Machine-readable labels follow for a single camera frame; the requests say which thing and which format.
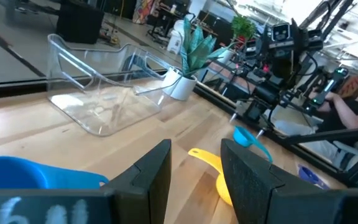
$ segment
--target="white flower pot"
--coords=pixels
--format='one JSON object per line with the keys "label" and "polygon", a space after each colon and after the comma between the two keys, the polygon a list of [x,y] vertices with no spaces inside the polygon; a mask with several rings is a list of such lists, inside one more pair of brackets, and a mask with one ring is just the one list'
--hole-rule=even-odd
{"label": "white flower pot", "polygon": [[217,61],[226,64],[230,61],[230,59],[233,57],[234,54],[235,54],[234,51],[232,51],[231,49],[227,49],[219,55],[220,58],[217,59]]}
{"label": "white flower pot", "polygon": [[175,68],[170,68],[165,75],[162,83],[162,86],[166,86],[164,93],[177,100],[187,100],[197,84],[197,78],[194,75],[191,76],[192,79],[185,78]]}

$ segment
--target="yellow scoop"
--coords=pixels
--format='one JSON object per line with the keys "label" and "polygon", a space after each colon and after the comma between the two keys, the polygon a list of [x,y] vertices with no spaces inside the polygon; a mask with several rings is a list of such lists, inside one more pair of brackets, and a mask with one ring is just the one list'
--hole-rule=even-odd
{"label": "yellow scoop", "polygon": [[231,203],[229,191],[227,190],[226,183],[224,181],[221,158],[210,152],[196,148],[191,149],[188,154],[208,163],[219,172],[218,178],[216,179],[216,190],[226,203],[233,206]]}

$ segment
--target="black shirt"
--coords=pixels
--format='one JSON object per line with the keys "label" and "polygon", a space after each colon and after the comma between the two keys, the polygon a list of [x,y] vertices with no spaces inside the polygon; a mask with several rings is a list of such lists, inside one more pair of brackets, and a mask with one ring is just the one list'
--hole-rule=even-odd
{"label": "black shirt", "polygon": [[[358,115],[358,101],[346,98],[344,99],[346,105],[350,107],[350,109]],[[342,124],[341,119],[339,118],[338,112],[333,103],[330,103],[331,111],[328,113],[327,117],[324,121],[318,125],[317,133],[325,132],[325,131],[335,131],[346,129],[346,127]],[[334,139],[333,141],[340,141],[348,146],[354,146],[354,144],[358,141],[358,137],[353,138],[342,138],[342,139]]]}

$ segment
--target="blue container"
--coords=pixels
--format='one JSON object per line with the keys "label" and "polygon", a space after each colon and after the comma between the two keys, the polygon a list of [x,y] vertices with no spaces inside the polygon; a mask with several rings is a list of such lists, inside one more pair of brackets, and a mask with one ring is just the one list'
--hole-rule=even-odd
{"label": "blue container", "polygon": [[324,190],[329,190],[329,187],[326,183],[324,183],[313,171],[309,170],[304,166],[299,166],[298,172],[299,178],[305,180],[311,184],[317,185]]}
{"label": "blue container", "polygon": [[250,133],[245,128],[240,126],[235,126],[233,139],[237,144],[240,144],[241,146],[244,147],[249,147],[254,144],[260,150],[262,150],[262,152],[264,152],[269,162],[273,162],[273,158],[270,155],[269,151],[265,148],[265,146],[262,143],[260,143],[258,139],[256,139],[254,135],[252,135],[252,133]]}
{"label": "blue container", "polygon": [[0,189],[99,189],[108,181],[99,174],[0,157]]}

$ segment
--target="teal paper plant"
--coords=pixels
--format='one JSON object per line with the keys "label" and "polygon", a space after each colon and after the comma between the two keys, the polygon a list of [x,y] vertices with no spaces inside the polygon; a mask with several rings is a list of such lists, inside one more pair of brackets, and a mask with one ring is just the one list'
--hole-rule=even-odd
{"label": "teal paper plant", "polygon": [[203,30],[200,26],[196,26],[192,34],[191,24],[187,18],[185,18],[183,28],[185,30],[185,36],[183,37],[180,48],[180,55],[181,71],[185,78],[191,78],[196,71],[206,68],[234,44],[222,47],[213,52],[216,38],[209,35],[204,39]]}

